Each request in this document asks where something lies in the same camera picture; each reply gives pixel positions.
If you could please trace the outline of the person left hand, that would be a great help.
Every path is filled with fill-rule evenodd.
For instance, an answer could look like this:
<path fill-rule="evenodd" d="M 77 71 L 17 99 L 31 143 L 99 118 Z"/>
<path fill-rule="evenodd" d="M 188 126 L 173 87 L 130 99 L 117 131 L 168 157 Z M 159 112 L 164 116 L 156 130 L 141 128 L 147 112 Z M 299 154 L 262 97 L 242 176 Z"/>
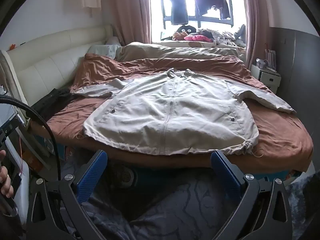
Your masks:
<path fill-rule="evenodd" d="M 5 166 L 1 166 L 0 172 L 0 180 L 1 180 L 1 194 L 10 198 L 14 194 L 14 189 L 11 185 L 11 178 L 8 175 L 8 170 Z"/>

